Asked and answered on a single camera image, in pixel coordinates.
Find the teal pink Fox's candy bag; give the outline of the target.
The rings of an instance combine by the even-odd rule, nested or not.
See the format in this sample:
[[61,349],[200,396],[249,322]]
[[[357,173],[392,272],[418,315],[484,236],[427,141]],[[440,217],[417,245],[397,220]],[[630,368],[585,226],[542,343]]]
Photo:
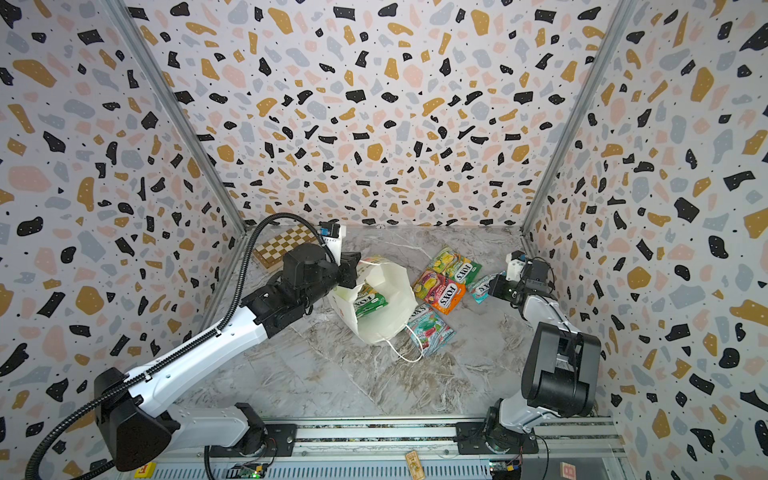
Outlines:
[[413,332],[425,356],[436,353],[455,334],[455,331],[428,304],[416,307],[407,326]]

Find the white paper bag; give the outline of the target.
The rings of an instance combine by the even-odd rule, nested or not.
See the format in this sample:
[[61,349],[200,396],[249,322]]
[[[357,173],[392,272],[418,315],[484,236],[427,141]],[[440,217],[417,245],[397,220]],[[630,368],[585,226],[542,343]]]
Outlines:
[[[335,287],[329,294],[329,302],[335,313],[347,327],[364,343],[375,345],[386,343],[392,351],[407,363],[417,363],[424,353],[419,346],[419,356],[408,359],[392,344],[402,331],[407,331],[418,341],[407,326],[408,320],[417,307],[408,273],[405,267],[381,256],[364,258],[357,267],[357,286],[354,289]],[[388,305],[362,318],[357,318],[353,302],[364,283],[383,294]]]

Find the yellow green Fox's candy bag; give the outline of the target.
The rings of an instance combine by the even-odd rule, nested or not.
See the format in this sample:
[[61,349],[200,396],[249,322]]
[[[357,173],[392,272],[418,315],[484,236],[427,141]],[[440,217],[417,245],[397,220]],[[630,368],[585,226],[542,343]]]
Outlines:
[[433,257],[428,269],[468,286],[474,282],[482,265],[445,246]]

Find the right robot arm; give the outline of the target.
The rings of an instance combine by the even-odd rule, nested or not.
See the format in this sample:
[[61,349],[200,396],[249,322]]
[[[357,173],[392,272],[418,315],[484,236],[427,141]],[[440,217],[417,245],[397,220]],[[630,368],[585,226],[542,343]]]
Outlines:
[[515,251],[489,295],[516,309],[534,335],[517,394],[491,406],[481,437],[499,453],[523,452],[534,427],[555,418],[589,416],[596,403],[600,340],[574,326],[554,297],[553,269],[541,257]]

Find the pink orange Fox's candy bag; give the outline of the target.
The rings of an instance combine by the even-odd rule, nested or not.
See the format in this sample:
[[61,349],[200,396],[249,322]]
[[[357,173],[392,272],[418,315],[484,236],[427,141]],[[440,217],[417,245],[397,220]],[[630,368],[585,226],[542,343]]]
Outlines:
[[433,270],[426,270],[414,282],[412,290],[416,298],[442,314],[450,314],[466,293],[463,284]]

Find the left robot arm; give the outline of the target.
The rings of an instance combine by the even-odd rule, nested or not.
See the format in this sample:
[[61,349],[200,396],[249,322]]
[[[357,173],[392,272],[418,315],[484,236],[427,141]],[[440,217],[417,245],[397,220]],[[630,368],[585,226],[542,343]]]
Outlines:
[[165,451],[206,447],[235,456],[269,448],[268,429],[255,410],[239,402],[227,408],[184,410],[176,400],[207,375],[311,313],[335,287],[357,282],[358,252],[328,256],[303,244],[283,258],[283,268],[236,303],[223,326],[211,326],[170,353],[130,371],[135,385],[106,400],[96,419],[114,466],[142,467]]

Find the teal mint Fox's candy bag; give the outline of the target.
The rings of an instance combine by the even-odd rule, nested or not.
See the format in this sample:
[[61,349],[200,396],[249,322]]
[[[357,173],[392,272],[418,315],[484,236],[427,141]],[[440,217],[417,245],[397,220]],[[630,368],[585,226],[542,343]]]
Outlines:
[[489,297],[493,290],[496,277],[496,274],[486,275],[472,285],[470,293],[477,304],[483,303]]

